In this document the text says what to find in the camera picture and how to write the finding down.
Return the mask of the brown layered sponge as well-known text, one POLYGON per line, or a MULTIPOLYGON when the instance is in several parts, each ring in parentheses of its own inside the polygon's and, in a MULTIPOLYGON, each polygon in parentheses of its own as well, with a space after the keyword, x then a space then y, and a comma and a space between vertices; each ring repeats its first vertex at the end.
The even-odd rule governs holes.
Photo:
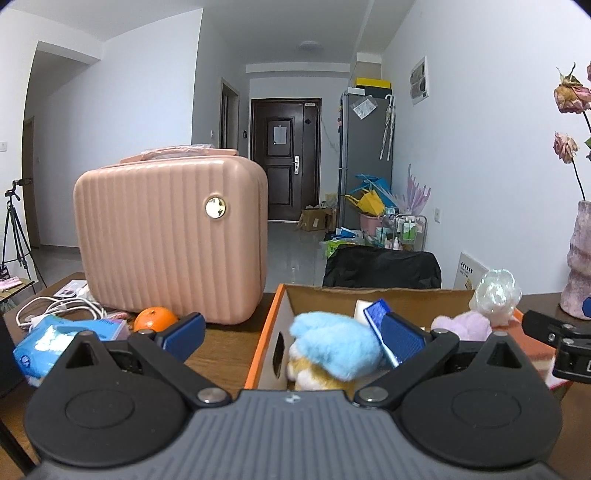
POLYGON ((549 389, 558 388, 563 381, 553 375, 555 357, 542 358, 533 362, 536 370, 541 375, 549 389))

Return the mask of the blue tissue pocket pack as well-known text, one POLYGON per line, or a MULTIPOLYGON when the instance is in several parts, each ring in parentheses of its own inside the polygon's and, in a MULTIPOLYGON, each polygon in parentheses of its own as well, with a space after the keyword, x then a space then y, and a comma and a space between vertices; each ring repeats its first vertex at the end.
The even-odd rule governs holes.
POLYGON ((384 341, 384 337, 381 330, 383 320, 386 317, 386 315, 390 312, 391 309, 386 303, 386 301, 384 299, 380 299, 374 302, 372 306, 365 310, 365 315, 370 325, 370 328, 372 328, 374 334, 378 338, 385 358, 393 368, 396 368, 400 365, 400 361, 393 353, 393 351, 387 346, 386 342, 384 341))

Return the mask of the light blue plush toy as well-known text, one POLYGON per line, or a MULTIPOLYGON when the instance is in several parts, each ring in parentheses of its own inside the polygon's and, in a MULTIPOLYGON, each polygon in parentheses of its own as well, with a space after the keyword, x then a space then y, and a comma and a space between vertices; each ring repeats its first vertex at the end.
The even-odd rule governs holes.
POLYGON ((332 312, 305 312, 294 317, 290 335, 298 353, 341 381, 372 374, 384 363, 381 343, 367 321, 332 312))

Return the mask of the iridescent white shower cap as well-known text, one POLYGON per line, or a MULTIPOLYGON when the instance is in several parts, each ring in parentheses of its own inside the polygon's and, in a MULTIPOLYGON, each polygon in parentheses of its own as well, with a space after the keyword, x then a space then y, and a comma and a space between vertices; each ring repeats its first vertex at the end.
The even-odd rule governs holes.
POLYGON ((469 308, 488 318, 492 327, 505 327, 521 298, 522 289, 514 275, 506 269, 493 269, 476 287, 469 308))

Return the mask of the lilac fluffy headband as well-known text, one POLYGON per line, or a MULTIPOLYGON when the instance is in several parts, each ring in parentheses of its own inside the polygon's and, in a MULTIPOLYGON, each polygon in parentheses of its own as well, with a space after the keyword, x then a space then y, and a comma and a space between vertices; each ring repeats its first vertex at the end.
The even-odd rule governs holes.
POLYGON ((448 330, 463 341, 486 341, 492 333, 489 319, 475 311, 468 311, 454 318, 438 316, 433 320, 431 329, 448 330))

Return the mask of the yellow white hamster plush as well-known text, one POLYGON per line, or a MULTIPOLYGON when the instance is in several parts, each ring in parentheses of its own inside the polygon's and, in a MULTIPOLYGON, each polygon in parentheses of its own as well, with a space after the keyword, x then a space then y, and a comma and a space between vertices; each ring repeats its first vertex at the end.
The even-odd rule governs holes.
POLYGON ((287 380, 297 391, 342 390, 352 395, 355 383, 339 380, 317 364, 311 363, 293 344, 288 350, 287 380))

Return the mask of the white round sponge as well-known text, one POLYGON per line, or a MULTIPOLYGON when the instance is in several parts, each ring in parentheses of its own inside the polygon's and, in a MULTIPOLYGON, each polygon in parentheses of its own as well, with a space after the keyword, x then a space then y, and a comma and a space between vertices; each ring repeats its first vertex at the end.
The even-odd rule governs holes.
POLYGON ((355 311, 353 311, 353 317, 355 318, 355 320, 361 324, 367 324, 368 321, 365 315, 365 310, 372 305, 373 303, 370 301, 365 301, 361 299, 356 301, 355 311))

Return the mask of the pink ceramic vase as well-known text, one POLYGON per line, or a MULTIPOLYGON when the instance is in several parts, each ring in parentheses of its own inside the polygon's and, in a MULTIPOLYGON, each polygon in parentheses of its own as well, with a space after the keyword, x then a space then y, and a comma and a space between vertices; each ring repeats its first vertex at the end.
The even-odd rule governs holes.
POLYGON ((575 220, 567 265, 567 284, 560 297, 561 309, 572 317, 589 321, 582 313, 582 303, 590 297, 590 202, 580 201, 575 220))

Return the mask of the orange fruit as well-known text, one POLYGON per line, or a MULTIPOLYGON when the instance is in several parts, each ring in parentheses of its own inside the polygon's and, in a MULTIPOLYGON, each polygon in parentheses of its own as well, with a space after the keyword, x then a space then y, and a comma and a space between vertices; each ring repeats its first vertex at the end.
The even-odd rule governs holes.
POLYGON ((178 322, 178 317, 169 309, 161 306, 142 310, 133 321, 133 332, 152 330, 161 332, 178 322))

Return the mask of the pink ribbed suitcase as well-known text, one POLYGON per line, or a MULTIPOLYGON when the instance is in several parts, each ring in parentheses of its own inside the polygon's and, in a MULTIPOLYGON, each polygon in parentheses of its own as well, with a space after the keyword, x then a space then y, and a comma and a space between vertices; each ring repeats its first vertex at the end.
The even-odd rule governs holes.
POLYGON ((166 147, 83 173, 73 203, 92 296, 242 323, 266 286, 268 200, 263 167, 231 149, 166 147))

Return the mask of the blue tissue package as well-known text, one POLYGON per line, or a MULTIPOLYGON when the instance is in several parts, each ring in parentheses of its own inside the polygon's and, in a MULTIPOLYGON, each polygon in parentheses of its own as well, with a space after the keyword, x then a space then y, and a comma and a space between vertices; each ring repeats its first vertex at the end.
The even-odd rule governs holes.
POLYGON ((13 350, 27 383, 38 387, 73 338, 85 330, 93 331, 101 341, 124 340, 129 336, 127 323, 123 320, 44 317, 13 350))

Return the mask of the cardboard box on floor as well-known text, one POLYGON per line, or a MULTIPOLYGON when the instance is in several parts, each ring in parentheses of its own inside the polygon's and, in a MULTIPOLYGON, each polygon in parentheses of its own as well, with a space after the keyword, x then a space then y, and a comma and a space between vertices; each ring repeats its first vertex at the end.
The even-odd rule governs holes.
POLYGON ((332 229, 331 208, 307 208, 301 211, 297 228, 305 232, 329 231, 332 229))

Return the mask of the grey refrigerator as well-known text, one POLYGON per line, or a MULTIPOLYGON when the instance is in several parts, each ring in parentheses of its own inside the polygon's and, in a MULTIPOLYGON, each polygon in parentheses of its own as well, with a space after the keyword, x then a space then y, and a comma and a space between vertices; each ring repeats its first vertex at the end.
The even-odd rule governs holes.
POLYGON ((339 227, 360 229, 358 209, 346 194, 360 193, 361 175, 392 182, 392 163, 388 146, 382 148, 389 100, 344 93, 339 115, 339 227))

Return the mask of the dried pink roses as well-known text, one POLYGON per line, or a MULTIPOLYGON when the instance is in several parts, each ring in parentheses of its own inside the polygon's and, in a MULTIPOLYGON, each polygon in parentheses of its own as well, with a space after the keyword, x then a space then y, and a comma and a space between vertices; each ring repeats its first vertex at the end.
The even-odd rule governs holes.
POLYGON ((578 164, 590 164, 590 65, 582 75, 576 63, 569 70, 558 70, 558 75, 553 100, 563 120, 554 133, 553 150, 573 171, 580 199, 588 201, 578 164))

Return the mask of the dark brown door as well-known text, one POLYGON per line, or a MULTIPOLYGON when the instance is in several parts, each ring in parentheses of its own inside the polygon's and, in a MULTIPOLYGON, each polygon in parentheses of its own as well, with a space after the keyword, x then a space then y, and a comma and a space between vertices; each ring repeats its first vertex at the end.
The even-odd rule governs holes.
POLYGON ((269 219, 297 221, 320 197, 322 101, 266 98, 250 106, 250 159, 266 172, 269 219))

